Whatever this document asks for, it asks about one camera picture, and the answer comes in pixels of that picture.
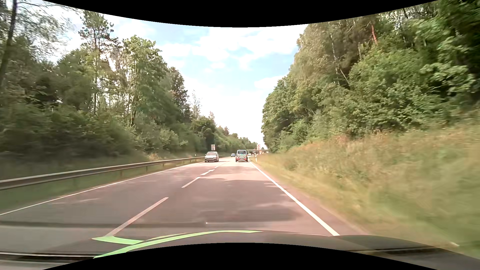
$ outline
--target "overpass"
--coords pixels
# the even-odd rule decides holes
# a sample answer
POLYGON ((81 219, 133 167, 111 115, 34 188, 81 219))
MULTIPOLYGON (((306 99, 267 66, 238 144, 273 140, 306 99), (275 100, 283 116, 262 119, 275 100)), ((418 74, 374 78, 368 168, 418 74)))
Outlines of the overpass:
POLYGON ((268 149, 262 149, 262 150, 257 150, 257 149, 249 149, 247 150, 248 153, 250 154, 263 154, 263 153, 268 153, 268 149))

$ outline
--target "road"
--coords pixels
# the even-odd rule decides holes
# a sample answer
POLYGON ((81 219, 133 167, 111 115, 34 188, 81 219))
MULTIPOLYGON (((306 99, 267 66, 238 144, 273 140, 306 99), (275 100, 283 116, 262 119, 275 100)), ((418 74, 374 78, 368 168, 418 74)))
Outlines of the road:
POLYGON ((212 230, 360 234, 253 162, 201 162, 0 213, 0 251, 38 252, 104 235, 212 230))

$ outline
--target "foliage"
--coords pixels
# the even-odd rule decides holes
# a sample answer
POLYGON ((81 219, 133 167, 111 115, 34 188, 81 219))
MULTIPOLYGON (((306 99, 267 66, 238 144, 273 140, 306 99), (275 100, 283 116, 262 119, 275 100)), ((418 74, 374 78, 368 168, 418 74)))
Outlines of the foliage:
POLYGON ((0 152, 97 158, 138 150, 205 152, 211 144, 225 152, 256 146, 227 127, 217 128, 213 113, 200 115, 199 99, 193 93, 193 104, 188 102, 181 73, 168 67, 155 41, 118 40, 102 14, 83 11, 78 34, 84 43, 51 63, 42 60, 44 49, 59 43, 67 23, 16 9, 16 25, 11 10, 3 4, 0 9, 0 42, 10 52, 9 64, 3 61, 8 83, 0 92, 0 152), (36 21, 43 24, 33 27, 36 21), (11 26, 15 31, 6 46, 11 26))
POLYGON ((273 152, 457 122, 480 99, 480 6, 438 0, 309 24, 263 109, 273 152))

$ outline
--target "metal guardrail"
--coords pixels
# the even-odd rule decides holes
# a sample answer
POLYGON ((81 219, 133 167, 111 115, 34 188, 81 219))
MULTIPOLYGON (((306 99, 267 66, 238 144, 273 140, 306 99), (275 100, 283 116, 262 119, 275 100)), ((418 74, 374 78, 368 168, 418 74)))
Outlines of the metal guardrail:
POLYGON ((58 181, 58 180, 63 180, 68 178, 100 174, 105 172, 115 172, 115 171, 122 171, 127 169, 135 169, 135 168, 182 162, 182 161, 191 162, 192 160, 199 160, 204 158, 205 157, 202 156, 202 157, 177 159, 177 160, 159 160, 159 161, 150 161, 150 162, 133 163, 133 164, 109 166, 109 167, 102 167, 102 168, 92 168, 92 169, 84 169, 84 170, 77 170, 77 171, 70 171, 70 172, 57 172, 57 173, 50 173, 50 174, 43 174, 43 175, 34 175, 34 176, 6 179, 6 180, 0 180, 0 190, 20 187, 25 185, 31 185, 31 184, 58 181))

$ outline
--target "blue sky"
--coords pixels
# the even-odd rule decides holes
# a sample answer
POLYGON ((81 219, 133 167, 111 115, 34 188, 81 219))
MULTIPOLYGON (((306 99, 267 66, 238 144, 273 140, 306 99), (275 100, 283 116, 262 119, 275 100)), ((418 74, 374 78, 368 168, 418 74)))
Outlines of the blue sky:
MULTIPOLYGON (((65 51, 77 48, 82 40, 79 15, 69 17, 75 29, 69 34, 65 51)), ((262 108, 277 80, 288 73, 298 51, 296 41, 306 25, 220 28, 171 25, 105 14, 114 23, 120 39, 137 35, 156 41, 169 66, 180 70, 185 87, 195 90, 202 103, 201 113, 214 113, 217 125, 231 133, 263 143, 262 108), (238 107, 246 108, 242 113, 238 107)))

